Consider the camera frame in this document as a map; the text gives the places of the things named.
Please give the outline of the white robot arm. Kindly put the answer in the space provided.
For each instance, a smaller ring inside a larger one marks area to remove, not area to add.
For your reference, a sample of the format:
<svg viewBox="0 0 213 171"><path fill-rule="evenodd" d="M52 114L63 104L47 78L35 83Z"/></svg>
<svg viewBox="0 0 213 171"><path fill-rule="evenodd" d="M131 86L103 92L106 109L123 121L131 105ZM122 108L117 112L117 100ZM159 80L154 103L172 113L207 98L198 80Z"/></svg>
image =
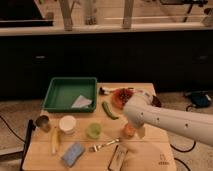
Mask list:
<svg viewBox="0 0 213 171"><path fill-rule="evenodd" d="M124 116L140 129L144 123L213 146L213 115L152 105L154 96L136 91L123 107Z"/></svg>

